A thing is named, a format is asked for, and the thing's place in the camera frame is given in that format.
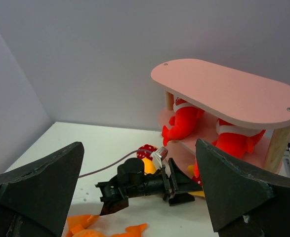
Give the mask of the red shark plush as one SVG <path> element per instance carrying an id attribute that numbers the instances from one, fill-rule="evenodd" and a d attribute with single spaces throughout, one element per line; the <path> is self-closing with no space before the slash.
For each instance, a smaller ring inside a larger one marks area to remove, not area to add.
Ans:
<path id="1" fill-rule="evenodd" d="M 169 119 L 170 128 L 162 128 L 163 146 L 169 141 L 182 140 L 195 129 L 197 121 L 203 116 L 204 110 L 177 97 L 173 104 L 174 116 Z"/>
<path id="2" fill-rule="evenodd" d="M 236 158 L 242 158 L 246 153 L 253 153 L 266 130 L 244 128 L 218 118 L 216 132 L 218 138 L 212 144 Z"/>

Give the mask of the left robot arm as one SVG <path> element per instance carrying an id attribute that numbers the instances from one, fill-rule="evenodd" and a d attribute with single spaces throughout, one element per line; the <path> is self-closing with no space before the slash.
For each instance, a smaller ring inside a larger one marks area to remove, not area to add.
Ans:
<path id="1" fill-rule="evenodd" d="M 146 174 L 144 163 L 137 158 L 129 158 L 119 165 L 117 175 L 95 185 L 102 193 L 100 215 L 113 214 L 129 207 L 130 198 L 158 195 L 169 206 L 194 201 L 191 193 L 202 191 L 201 185 L 181 171 L 174 159 L 169 158 L 167 164 L 153 174 Z"/>

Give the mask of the yellow plush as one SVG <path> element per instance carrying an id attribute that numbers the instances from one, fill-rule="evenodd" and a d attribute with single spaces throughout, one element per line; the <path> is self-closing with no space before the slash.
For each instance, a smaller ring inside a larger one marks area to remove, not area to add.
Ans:
<path id="1" fill-rule="evenodd" d="M 187 169 L 188 169 L 189 174 L 192 176 L 192 180 L 202 187 L 203 184 L 202 184 L 202 180 L 201 180 L 201 176 L 200 176 L 197 162 L 195 162 L 195 164 L 193 164 L 193 165 L 189 165 Z M 190 194 L 193 196 L 196 196 L 196 197 L 205 198 L 205 193 L 203 190 L 196 191 L 196 192 L 190 192 Z"/>
<path id="2" fill-rule="evenodd" d="M 146 174 L 154 174 L 156 172 L 156 168 L 153 165 L 151 152 L 155 152 L 158 148 L 150 145 L 145 144 L 139 148 L 139 151 L 136 152 L 136 157 L 141 159 L 144 163 L 144 172 Z"/>

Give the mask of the red shark plush front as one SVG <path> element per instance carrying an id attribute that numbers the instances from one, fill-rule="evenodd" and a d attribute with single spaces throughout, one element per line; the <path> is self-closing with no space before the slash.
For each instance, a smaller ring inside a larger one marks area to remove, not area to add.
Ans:
<path id="1" fill-rule="evenodd" d="M 218 118 L 216 132 L 218 138 L 212 144 L 236 158 L 242 158 L 246 153 L 253 153 L 266 130 L 244 128 Z"/>

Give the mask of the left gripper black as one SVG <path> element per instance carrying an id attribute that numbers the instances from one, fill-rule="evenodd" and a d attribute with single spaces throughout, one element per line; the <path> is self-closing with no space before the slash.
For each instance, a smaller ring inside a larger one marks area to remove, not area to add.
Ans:
<path id="1" fill-rule="evenodd" d="M 189 193 L 177 194 L 177 192 L 199 192 L 202 187 L 189 178 L 175 163 L 173 158 L 168 159 L 170 175 L 166 173 L 166 166 L 160 168 L 163 182 L 163 200 L 168 201 L 169 206 L 177 206 L 195 201 L 195 197 Z"/>

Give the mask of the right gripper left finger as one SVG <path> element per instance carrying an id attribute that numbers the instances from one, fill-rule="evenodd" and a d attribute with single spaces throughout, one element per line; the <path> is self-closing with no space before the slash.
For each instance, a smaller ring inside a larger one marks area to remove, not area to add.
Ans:
<path id="1" fill-rule="evenodd" d="M 0 237 L 60 237 L 82 167 L 74 142 L 0 175 Z"/>

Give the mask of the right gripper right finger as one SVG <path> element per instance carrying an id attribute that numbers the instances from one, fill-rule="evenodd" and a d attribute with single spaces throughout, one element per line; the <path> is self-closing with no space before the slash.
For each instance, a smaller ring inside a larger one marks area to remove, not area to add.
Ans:
<path id="1" fill-rule="evenodd" d="M 290 237 L 290 178 L 196 141 L 214 232 L 220 237 Z"/>

